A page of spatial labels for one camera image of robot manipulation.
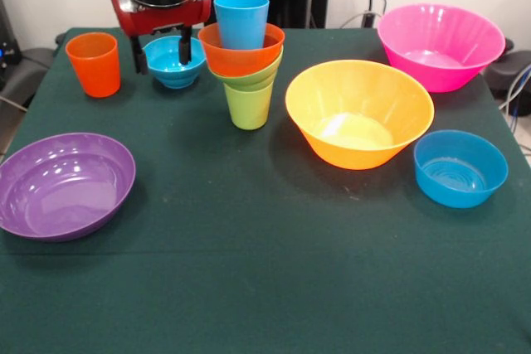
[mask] pink bowl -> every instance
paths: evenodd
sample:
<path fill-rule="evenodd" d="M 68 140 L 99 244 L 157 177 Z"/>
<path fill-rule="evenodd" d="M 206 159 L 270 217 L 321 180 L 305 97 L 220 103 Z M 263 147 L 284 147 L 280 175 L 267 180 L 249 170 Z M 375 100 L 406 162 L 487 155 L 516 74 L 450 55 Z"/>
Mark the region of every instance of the pink bowl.
<path fill-rule="evenodd" d="M 502 31 L 462 8 L 419 3 L 396 8 L 378 25 L 389 62 L 432 93 L 457 90 L 496 60 Z"/>

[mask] plastic bowl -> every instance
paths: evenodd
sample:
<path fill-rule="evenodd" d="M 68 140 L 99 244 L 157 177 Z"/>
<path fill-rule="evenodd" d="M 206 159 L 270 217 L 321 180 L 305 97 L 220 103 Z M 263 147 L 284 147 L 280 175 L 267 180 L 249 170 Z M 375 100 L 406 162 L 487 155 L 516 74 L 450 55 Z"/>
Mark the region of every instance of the plastic bowl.
<path fill-rule="evenodd" d="M 424 134 L 434 114 L 430 95 L 411 76 L 361 60 L 301 72 L 285 102 L 315 153 L 346 169 L 384 164 Z"/>
<path fill-rule="evenodd" d="M 135 170 L 129 150 L 100 134 L 32 143 L 0 165 L 0 227 L 31 240 L 80 238 L 118 210 Z"/>
<path fill-rule="evenodd" d="M 509 175 L 497 147 L 460 130 L 427 134 L 415 146 L 414 158 L 418 186 L 433 201 L 449 207 L 478 206 Z"/>
<path fill-rule="evenodd" d="M 378 35 L 395 68 L 430 92 L 457 90 L 505 48 L 501 30 L 462 8 L 420 3 L 385 14 Z"/>
<path fill-rule="evenodd" d="M 224 49 L 217 23 L 204 27 L 197 37 L 205 49 L 208 67 L 212 72 L 226 77 L 239 77 L 255 74 L 271 64 L 280 54 L 285 34 L 275 25 L 267 24 L 264 47 L 255 50 Z"/>
<path fill-rule="evenodd" d="M 191 85 L 206 60 L 201 42 L 192 38 L 192 60 L 182 65 L 179 62 L 180 39 L 180 36 L 163 36 L 144 47 L 149 71 L 169 89 L 183 89 Z"/>
<path fill-rule="evenodd" d="M 276 71 L 278 71 L 280 62 L 282 61 L 282 54 L 284 53 L 284 47 L 280 49 L 280 54 L 276 59 L 266 68 L 260 70 L 252 75 L 241 76 L 239 78 L 227 78 L 226 76 L 217 75 L 214 72 L 212 74 L 216 76 L 221 82 L 234 90 L 239 91 L 256 91 L 265 88 L 275 80 Z"/>

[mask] blue bowl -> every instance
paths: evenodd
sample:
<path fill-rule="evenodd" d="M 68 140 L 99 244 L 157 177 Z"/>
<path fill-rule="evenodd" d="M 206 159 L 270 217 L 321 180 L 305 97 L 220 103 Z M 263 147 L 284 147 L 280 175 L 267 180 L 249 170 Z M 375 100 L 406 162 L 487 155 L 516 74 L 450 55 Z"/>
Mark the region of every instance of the blue bowl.
<path fill-rule="evenodd" d="M 421 190 L 435 202 L 460 209 L 486 201 L 509 175 L 497 147 L 460 130 L 427 134 L 417 142 L 414 158 Z"/>
<path fill-rule="evenodd" d="M 192 60 L 187 65 L 181 65 L 180 38 L 180 36 L 164 36 L 144 47 L 149 71 L 169 89 L 183 89 L 191 85 L 207 60 L 201 42 L 192 38 Z"/>

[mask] blue cup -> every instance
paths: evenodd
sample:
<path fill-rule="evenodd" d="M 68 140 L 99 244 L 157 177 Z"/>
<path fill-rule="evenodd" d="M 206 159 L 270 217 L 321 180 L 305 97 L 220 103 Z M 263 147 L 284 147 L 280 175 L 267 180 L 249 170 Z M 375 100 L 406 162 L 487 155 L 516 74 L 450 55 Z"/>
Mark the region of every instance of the blue cup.
<path fill-rule="evenodd" d="M 186 65 L 179 62 L 180 36 L 164 36 L 144 47 L 149 72 L 169 89 L 183 89 L 193 83 L 207 58 L 201 42 L 191 39 L 192 60 Z"/>
<path fill-rule="evenodd" d="M 433 201 L 449 207 L 478 206 L 509 174 L 497 147 L 460 130 L 427 134 L 415 145 L 414 158 L 418 186 Z"/>
<path fill-rule="evenodd" d="M 222 45 L 232 50 L 264 46 L 269 0 L 214 0 Z"/>

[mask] plastic cup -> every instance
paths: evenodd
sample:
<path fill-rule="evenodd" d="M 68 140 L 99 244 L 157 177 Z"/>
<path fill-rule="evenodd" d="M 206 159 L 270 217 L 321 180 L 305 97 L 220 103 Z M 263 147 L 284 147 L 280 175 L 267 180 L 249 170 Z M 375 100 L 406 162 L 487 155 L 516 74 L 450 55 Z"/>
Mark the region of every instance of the plastic cup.
<path fill-rule="evenodd" d="M 229 78 L 221 76 L 212 72 L 224 85 L 227 85 L 234 90 L 239 91 L 257 91 L 265 88 L 275 81 L 276 72 L 278 71 L 280 62 L 282 61 L 282 54 L 284 47 L 280 50 L 280 54 L 271 64 L 263 70 L 259 70 L 255 74 L 241 76 L 239 78 Z"/>
<path fill-rule="evenodd" d="M 225 85 L 232 122 L 243 130 L 256 130 L 267 122 L 273 83 L 257 91 L 239 91 Z"/>
<path fill-rule="evenodd" d="M 90 97 L 109 97 L 119 89 L 118 42 L 109 33 L 90 32 L 66 44 L 66 54 Z"/>
<path fill-rule="evenodd" d="M 269 0 L 214 0 L 214 9 L 224 48 L 253 50 L 262 47 Z"/>

